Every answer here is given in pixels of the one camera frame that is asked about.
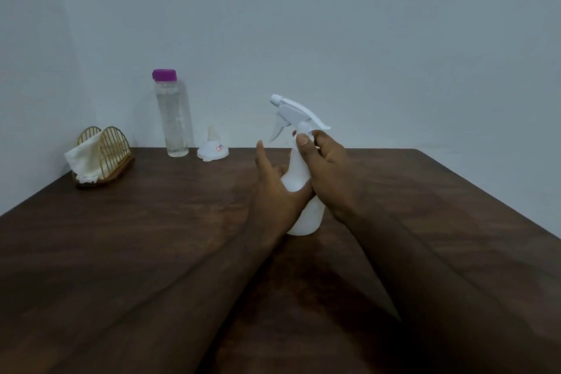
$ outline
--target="wooden table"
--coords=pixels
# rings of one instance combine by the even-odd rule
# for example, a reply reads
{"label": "wooden table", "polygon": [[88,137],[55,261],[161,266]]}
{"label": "wooden table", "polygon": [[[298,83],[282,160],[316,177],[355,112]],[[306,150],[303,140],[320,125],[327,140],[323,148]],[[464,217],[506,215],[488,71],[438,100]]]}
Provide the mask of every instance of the wooden table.
{"label": "wooden table", "polygon": [[[287,150],[267,151],[273,163],[288,160]],[[0,217],[2,373],[47,372],[240,229],[253,149],[210,163],[194,151],[134,154],[116,184],[80,191],[67,175]],[[373,198],[535,334],[561,342],[558,238],[419,151],[349,154]],[[284,239],[199,371],[417,372],[420,364],[359,245],[326,213],[315,234]]]}

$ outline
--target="fingernail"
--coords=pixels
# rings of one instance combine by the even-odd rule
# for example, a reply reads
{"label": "fingernail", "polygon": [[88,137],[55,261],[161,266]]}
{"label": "fingernail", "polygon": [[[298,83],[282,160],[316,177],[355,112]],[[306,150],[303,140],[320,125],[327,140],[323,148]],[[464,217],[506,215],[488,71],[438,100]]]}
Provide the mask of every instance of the fingernail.
{"label": "fingernail", "polygon": [[309,141],[308,136],[306,136],[305,134],[301,133],[299,135],[296,136],[296,143],[298,144],[298,146],[302,147],[305,144],[307,144]]}

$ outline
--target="wall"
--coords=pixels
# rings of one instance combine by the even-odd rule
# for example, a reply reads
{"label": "wall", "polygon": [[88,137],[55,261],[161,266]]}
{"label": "wall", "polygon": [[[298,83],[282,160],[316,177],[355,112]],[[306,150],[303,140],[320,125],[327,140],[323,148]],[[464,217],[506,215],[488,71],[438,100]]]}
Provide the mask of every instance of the wall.
{"label": "wall", "polygon": [[[64,0],[102,124],[162,145],[155,67],[185,81],[195,145],[273,126],[270,94],[348,147],[415,147],[561,233],[560,0]],[[274,146],[286,146],[285,133]]]}
{"label": "wall", "polygon": [[0,214],[67,172],[95,123],[62,0],[0,0]]}

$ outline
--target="finger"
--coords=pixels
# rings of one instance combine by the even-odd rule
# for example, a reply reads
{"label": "finger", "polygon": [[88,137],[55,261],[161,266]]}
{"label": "finger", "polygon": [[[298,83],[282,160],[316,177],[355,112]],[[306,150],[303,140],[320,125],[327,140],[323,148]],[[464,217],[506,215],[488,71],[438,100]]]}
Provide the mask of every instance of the finger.
{"label": "finger", "polygon": [[301,133],[296,136],[296,144],[302,158],[308,165],[308,169],[310,169],[311,175],[314,176],[318,173],[318,169],[326,163],[325,159],[321,157],[315,144],[305,134]]}
{"label": "finger", "polygon": [[323,130],[313,130],[312,135],[315,139],[315,144],[319,147],[324,157],[327,157],[331,151],[343,147]]}
{"label": "finger", "polygon": [[304,186],[296,192],[291,192],[292,198],[295,201],[296,207],[301,210],[304,210],[306,205],[310,202],[310,200],[314,197],[315,192],[312,188],[312,182],[308,179],[308,181],[304,184]]}
{"label": "finger", "polygon": [[281,176],[284,176],[286,172],[288,172],[288,165],[283,164],[280,166],[274,166],[273,170],[277,173],[278,177],[280,178]]}
{"label": "finger", "polygon": [[259,171],[260,176],[268,176],[273,173],[273,166],[271,165],[269,158],[267,158],[263,141],[258,141],[257,143],[255,164],[257,165],[257,170]]}

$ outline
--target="person's left hand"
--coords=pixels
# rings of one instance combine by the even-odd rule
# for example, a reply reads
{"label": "person's left hand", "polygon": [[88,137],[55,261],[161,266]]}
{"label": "person's left hand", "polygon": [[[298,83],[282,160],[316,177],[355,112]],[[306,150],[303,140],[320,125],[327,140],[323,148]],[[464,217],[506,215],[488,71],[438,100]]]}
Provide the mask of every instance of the person's left hand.
{"label": "person's left hand", "polygon": [[263,142],[257,143],[255,164],[259,171],[257,189],[250,205],[247,223],[267,229],[276,238],[288,232],[314,196],[311,182],[297,192],[289,192],[281,182],[284,166],[273,167],[265,154]]}

